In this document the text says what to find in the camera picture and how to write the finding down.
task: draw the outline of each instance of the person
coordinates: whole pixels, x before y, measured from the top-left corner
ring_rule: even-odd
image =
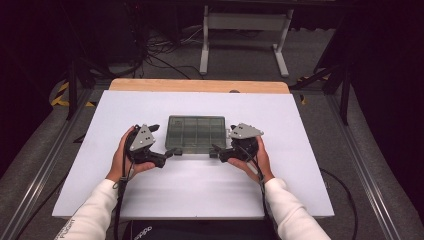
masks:
[[[133,127],[122,136],[106,178],[96,186],[85,203],[59,231],[55,239],[103,240],[106,238],[106,230],[111,221],[112,210],[117,204],[118,189],[116,186],[122,176],[125,139],[132,130]],[[257,159],[259,168],[264,175],[265,196],[277,224],[278,235],[285,240],[330,239],[316,220],[308,214],[304,205],[289,192],[284,180],[273,175],[263,140],[260,136],[256,138],[259,145]],[[126,161],[126,172],[129,172],[131,163],[128,158]],[[230,158],[228,163],[243,170],[252,180],[259,182],[258,176],[246,162]],[[131,177],[154,167],[155,165],[150,162],[135,164]]]

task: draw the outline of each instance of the white tabletop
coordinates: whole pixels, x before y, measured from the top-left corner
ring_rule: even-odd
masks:
[[[224,116],[262,131],[271,167],[315,217],[333,216],[315,156],[291,94],[105,91],[53,210],[71,217],[110,169],[119,140],[134,124],[159,124],[151,150],[164,153],[170,115]],[[174,156],[138,174],[124,196],[128,219],[257,219],[260,187],[208,155]]]

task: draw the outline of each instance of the white sleeve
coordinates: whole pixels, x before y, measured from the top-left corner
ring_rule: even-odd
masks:
[[[77,210],[56,239],[101,239],[106,238],[112,210],[117,203],[118,190],[115,183],[105,179],[93,190],[90,197]]]
[[[265,184],[265,196],[282,239],[330,239],[305,206],[287,190],[282,179],[269,180]]]

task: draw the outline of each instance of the gray carpet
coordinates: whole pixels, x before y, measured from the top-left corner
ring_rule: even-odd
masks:
[[[271,44],[277,35],[262,32],[256,37],[246,37],[240,32],[217,32],[211,36],[209,69],[205,79],[219,80],[262,80],[284,81],[289,85],[296,79],[309,76],[315,67],[333,31],[290,31],[283,49],[290,77],[280,77]],[[173,66],[194,66],[198,68],[201,54],[201,41],[182,46],[172,53],[159,54],[157,57]],[[152,59],[153,64],[165,66]],[[126,64],[111,66],[111,70],[125,69]],[[178,68],[192,79],[201,76],[194,68]],[[184,76],[172,68],[157,68],[144,64],[135,73],[136,78],[165,78],[183,79]],[[98,101],[107,83],[96,86],[90,100]],[[357,239],[390,239],[384,233],[379,222],[378,214],[373,209],[367,189],[364,187],[354,164],[348,143],[338,125],[329,104],[328,96],[316,91],[319,83],[314,84],[308,91],[293,92],[296,103],[305,125],[312,149],[319,166],[340,178],[352,193],[356,203],[359,225]],[[300,102],[300,94],[306,98],[306,104]],[[48,194],[65,176],[71,167],[80,144],[72,143],[88,129],[95,107],[84,107],[79,114],[74,127],[70,130],[63,149],[55,159],[54,168],[42,188],[35,205],[28,209],[33,212]],[[41,164],[51,150],[62,127],[66,123],[68,108],[55,106],[54,111],[44,121],[22,148],[15,161],[0,181],[2,197],[0,198],[0,233],[3,233],[24,198],[33,179],[36,177]],[[349,102],[349,130],[363,156],[373,179],[375,179],[387,211],[390,213],[398,236],[392,239],[424,239],[424,230],[417,213],[401,186],[393,177],[385,160],[379,151],[366,121],[361,113],[352,90]],[[354,215],[349,205],[347,194],[342,186],[331,176],[323,173],[324,181],[328,183],[328,193],[335,211],[331,218],[319,219],[319,223],[332,239],[351,239],[354,231]],[[65,220],[51,217],[53,206],[58,198],[55,193],[41,211],[25,229],[20,239],[53,239]],[[121,224],[121,234],[125,224]],[[113,239],[112,231],[108,231],[107,239]]]

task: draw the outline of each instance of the hand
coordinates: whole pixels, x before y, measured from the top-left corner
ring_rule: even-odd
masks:
[[[273,179],[274,175],[271,171],[268,153],[265,151],[265,145],[262,141],[262,138],[260,136],[257,136],[256,140],[258,141],[259,145],[259,150],[257,153],[258,165],[262,171],[262,174],[264,175],[264,183],[266,183],[269,180]],[[246,172],[247,176],[249,176],[253,181],[259,182],[258,176],[249,168],[249,166],[247,166],[247,164],[251,163],[246,163],[236,158],[229,158],[228,163]]]
[[[125,140],[127,139],[128,134],[131,133],[131,131],[134,130],[134,127],[131,127],[128,129],[128,131],[122,136],[121,141],[119,142],[118,149],[116,150],[115,154],[113,155],[113,161],[112,166],[110,168],[109,173],[106,176],[106,179],[112,180],[114,182],[118,182],[119,179],[122,177],[122,157],[124,154],[124,145]],[[125,174],[128,174],[129,169],[131,167],[131,161],[128,159],[128,157],[125,158]],[[152,169],[155,167],[154,163],[146,162],[142,164],[134,164],[134,172],[131,177],[134,177],[137,173],[147,171],[149,169]]]

